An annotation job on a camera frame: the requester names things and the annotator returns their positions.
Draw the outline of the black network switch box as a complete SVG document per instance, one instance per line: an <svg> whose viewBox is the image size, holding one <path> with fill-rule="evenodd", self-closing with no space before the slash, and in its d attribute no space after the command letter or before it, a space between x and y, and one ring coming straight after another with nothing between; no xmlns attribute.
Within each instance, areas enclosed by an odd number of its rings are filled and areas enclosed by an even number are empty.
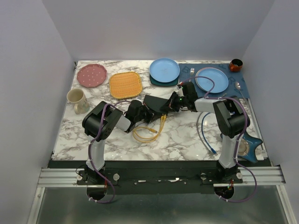
<svg viewBox="0 0 299 224"><path fill-rule="evenodd" d="M167 103L167 99L154 97L151 95L145 95L143 104L147 106L154 113L168 114L167 109L162 109L162 107Z"/></svg>

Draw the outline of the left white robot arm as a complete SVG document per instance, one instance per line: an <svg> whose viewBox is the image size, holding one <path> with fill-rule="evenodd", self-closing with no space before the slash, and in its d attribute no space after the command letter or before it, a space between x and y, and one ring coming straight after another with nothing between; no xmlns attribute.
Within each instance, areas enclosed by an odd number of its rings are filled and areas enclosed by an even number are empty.
<svg viewBox="0 0 299 224"><path fill-rule="evenodd" d="M133 100L126 112L117 109L116 106L105 101L95 106L83 119L82 127L87 136L92 139L88 146L87 167L90 171L87 178L93 184L103 181L101 169L105 165L105 142L115 127L129 133L139 122L150 123L163 114L160 111L150 109L145 103Z"/></svg>

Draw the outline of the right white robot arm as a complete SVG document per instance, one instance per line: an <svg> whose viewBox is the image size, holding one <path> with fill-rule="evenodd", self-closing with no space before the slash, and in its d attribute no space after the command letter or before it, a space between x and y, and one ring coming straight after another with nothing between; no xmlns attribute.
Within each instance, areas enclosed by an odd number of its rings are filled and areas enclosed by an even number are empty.
<svg viewBox="0 0 299 224"><path fill-rule="evenodd" d="M192 112L209 112L216 116L218 128L222 133L221 154L217 161L215 178L221 183L231 179L237 172L239 141L245 133L250 120L237 96L198 97L192 82L180 83L178 90L159 107L163 112L178 112L186 107Z"/></svg>

